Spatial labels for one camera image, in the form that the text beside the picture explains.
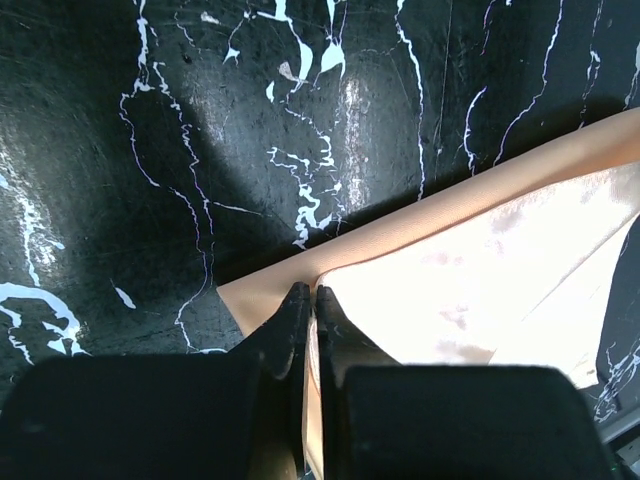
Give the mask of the peach cloth napkin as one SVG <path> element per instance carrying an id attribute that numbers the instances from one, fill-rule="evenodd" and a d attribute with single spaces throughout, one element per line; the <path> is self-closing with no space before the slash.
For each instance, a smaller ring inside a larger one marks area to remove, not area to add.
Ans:
<path id="1" fill-rule="evenodd" d="M 349 478 L 616 479 L 581 398 L 639 216 L 639 113 L 569 133 L 219 288 L 241 331 L 331 288 L 397 366 L 356 368 Z M 316 307 L 303 448 L 326 478 Z"/>

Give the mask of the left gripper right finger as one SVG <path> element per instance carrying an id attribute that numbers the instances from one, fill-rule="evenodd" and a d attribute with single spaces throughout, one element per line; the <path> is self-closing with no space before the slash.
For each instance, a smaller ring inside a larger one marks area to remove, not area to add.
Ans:
<path id="1" fill-rule="evenodd" d="M 356 368 L 397 366 L 398 361 L 348 319 L 334 291 L 317 290 L 317 339 L 326 478 L 349 478 L 353 466 L 353 415 L 361 401 L 349 393 L 348 373 Z"/>

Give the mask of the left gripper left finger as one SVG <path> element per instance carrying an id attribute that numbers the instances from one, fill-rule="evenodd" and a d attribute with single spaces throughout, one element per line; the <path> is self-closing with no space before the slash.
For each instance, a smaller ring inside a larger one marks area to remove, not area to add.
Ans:
<path id="1" fill-rule="evenodd" d="M 230 354 L 258 367 L 249 434 L 250 475 L 301 475 L 305 470 L 303 403 L 310 288 L 295 283 L 276 313 Z"/>

